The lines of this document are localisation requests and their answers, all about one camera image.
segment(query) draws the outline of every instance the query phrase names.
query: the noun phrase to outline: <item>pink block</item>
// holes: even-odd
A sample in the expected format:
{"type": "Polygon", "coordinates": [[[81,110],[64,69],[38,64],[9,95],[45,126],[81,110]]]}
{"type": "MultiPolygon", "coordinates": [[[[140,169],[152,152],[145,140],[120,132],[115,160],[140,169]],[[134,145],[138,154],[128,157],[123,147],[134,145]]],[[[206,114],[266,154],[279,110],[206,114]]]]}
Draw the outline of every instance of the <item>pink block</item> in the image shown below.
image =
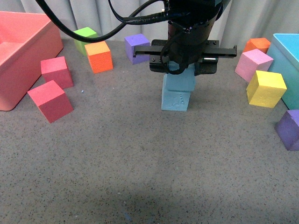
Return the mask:
{"type": "Polygon", "coordinates": [[[41,68],[46,82],[54,80],[62,89],[74,86],[64,56],[41,61],[41,68]]]}
{"type": "Polygon", "coordinates": [[[73,111],[64,90],[54,80],[29,90],[28,94],[50,123],[73,111]]]}
{"type": "Polygon", "coordinates": [[[0,111],[12,110],[41,75],[41,60],[63,45],[44,14],[0,12],[0,111]]]}
{"type": "Polygon", "coordinates": [[[273,58],[261,52],[258,49],[242,53],[240,60],[235,69],[235,73],[250,82],[255,71],[268,71],[273,58]]]}

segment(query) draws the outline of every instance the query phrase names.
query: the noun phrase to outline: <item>purple block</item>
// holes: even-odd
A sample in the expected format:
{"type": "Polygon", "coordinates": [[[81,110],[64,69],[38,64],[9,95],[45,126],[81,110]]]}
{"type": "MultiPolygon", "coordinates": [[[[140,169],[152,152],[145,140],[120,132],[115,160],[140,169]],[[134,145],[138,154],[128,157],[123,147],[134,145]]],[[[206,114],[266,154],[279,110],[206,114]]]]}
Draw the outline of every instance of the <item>purple block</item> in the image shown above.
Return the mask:
{"type": "Polygon", "coordinates": [[[143,34],[136,34],[125,37],[126,53],[132,64],[146,62],[150,59],[149,55],[137,55],[133,57],[135,46],[150,46],[149,40],[143,34]]]}
{"type": "Polygon", "coordinates": [[[299,151],[299,110],[285,112],[275,130],[287,150],[299,151]]]}

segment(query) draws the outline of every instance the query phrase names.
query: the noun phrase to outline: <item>cube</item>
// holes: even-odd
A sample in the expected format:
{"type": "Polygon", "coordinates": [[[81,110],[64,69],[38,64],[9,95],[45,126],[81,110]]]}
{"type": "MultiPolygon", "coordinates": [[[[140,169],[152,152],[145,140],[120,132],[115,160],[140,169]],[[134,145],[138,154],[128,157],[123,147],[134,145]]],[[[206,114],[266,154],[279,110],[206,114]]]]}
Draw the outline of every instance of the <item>cube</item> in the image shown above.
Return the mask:
{"type": "MultiPolygon", "coordinates": [[[[85,28],[82,28],[82,29],[75,30],[74,33],[76,33],[80,36],[84,36],[84,37],[90,37],[90,38],[98,37],[97,32],[95,32],[93,29],[91,29],[89,27],[85,27],[85,28]]],[[[75,40],[75,39],[74,39],[74,42],[75,42],[75,46],[76,46],[77,50],[79,52],[81,52],[81,54],[86,56],[85,45],[88,44],[88,43],[78,41],[78,40],[75,40]]]]}
{"type": "Polygon", "coordinates": [[[285,112],[275,130],[287,150],[299,151],[299,110],[285,112]]]}
{"type": "Polygon", "coordinates": [[[256,70],[267,71],[272,62],[273,58],[260,50],[250,50],[241,54],[235,73],[249,83],[256,70]]]}
{"type": "Polygon", "coordinates": [[[270,41],[268,41],[266,38],[249,39],[249,41],[247,41],[245,45],[243,52],[259,49],[261,52],[266,54],[270,44],[270,41]]]}
{"type": "Polygon", "coordinates": [[[274,34],[267,54],[274,59],[269,71],[281,73],[288,87],[282,100],[299,109],[299,34],[274,34]]]}
{"type": "Polygon", "coordinates": [[[105,41],[87,44],[85,49],[94,74],[113,69],[111,51],[105,41]]]}
{"type": "Polygon", "coordinates": [[[74,86],[64,56],[41,61],[41,70],[46,82],[54,80],[62,89],[74,86]]]}
{"type": "Polygon", "coordinates": [[[166,89],[165,85],[168,75],[164,75],[163,78],[161,109],[163,111],[187,111],[191,92],[166,89]]]}
{"type": "Polygon", "coordinates": [[[73,111],[64,90],[54,80],[29,90],[28,94],[50,123],[73,111]]]}
{"type": "Polygon", "coordinates": [[[257,70],[246,91],[250,105],[273,108],[285,93],[286,85],[281,74],[257,70]]]}
{"type": "Polygon", "coordinates": [[[137,55],[133,57],[135,46],[149,46],[149,40],[143,34],[137,34],[125,37],[125,47],[128,59],[132,64],[146,62],[150,59],[149,55],[137,55]]]}
{"type": "MultiPolygon", "coordinates": [[[[170,70],[177,70],[179,69],[179,64],[175,62],[169,62],[168,67],[170,70]]],[[[179,75],[168,74],[165,81],[166,89],[170,91],[194,91],[194,71],[194,64],[190,64],[189,67],[179,75]]]]}

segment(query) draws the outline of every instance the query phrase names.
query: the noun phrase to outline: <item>light blue bin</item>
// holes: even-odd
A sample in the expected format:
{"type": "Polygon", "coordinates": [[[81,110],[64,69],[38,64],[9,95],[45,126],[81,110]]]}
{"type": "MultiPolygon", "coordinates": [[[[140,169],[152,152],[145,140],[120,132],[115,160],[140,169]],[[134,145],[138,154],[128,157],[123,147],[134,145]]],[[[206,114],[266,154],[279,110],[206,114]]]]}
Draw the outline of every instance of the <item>light blue bin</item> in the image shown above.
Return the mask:
{"type": "Polygon", "coordinates": [[[282,100],[290,110],[299,109],[299,34],[274,34],[267,55],[274,59],[268,71],[284,78],[282,100]]]}

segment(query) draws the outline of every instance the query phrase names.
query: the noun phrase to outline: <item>gray carpet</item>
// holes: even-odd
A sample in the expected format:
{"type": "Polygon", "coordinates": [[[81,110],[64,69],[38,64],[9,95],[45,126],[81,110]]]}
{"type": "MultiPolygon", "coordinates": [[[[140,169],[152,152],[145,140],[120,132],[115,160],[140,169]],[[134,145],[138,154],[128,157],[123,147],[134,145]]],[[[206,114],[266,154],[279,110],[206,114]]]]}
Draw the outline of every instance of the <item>gray carpet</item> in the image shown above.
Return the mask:
{"type": "Polygon", "coordinates": [[[49,124],[28,95],[0,112],[0,223],[299,222],[299,152],[274,130],[286,106],[248,104],[241,53],[196,77],[187,112],[169,112],[163,74],[108,45],[114,69],[94,75],[64,40],[70,114],[49,124]]]}

